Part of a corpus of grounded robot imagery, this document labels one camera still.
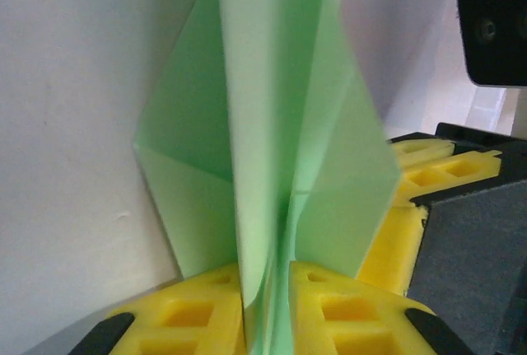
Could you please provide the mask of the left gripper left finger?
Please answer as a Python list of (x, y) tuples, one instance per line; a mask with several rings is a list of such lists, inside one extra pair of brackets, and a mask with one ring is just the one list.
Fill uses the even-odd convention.
[(237, 264), (212, 269), (113, 309), (73, 354), (245, 354)]

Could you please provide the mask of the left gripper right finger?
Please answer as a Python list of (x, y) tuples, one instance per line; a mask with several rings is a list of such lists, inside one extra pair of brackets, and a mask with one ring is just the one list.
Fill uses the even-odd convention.
[(295, 354), (470, 354), (427, 306), (317, 264), (293, 261)]

